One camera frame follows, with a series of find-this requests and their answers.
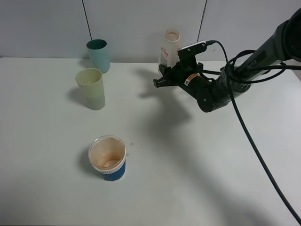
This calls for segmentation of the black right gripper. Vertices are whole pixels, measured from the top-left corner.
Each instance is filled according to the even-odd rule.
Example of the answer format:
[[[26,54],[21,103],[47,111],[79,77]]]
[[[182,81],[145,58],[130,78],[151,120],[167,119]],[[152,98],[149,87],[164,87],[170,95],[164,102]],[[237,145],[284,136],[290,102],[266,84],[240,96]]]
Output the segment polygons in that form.
[[[177,62],[174,67],[160,64],[159,72],[162,77],[153,80],[156,88],[179,86],[188,94],[198,94],[201,90],[207,88],[207,80],[203,75],[194,68],[182,69],[180,62]]]

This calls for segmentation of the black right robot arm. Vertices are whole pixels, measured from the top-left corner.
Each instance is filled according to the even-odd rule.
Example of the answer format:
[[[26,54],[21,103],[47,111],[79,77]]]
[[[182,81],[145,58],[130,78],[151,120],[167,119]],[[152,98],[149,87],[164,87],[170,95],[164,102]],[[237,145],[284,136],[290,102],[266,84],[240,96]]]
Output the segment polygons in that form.
[[[237,55],[249,55],[240,66],[235,66],[236,57],[226,63],[219,72],[217,79],[206,77],[210,71],[196,62],[196,55],[207,50],[215,40],[200,41],[177,51],[179,61],[174,67],[159,66],[162,74],[154,79],[156,88],[178,86],[196,99],[199,108],[207,113],[226,106],[230,95],[240,96],[247,92],[257,77],[270,70],[298,70],[297,66],[288,66],[283,62],[294,59],[301,60],[301,11],[297,10],[290,19],[284,21],[274,34],[257,50],[245,50]]]

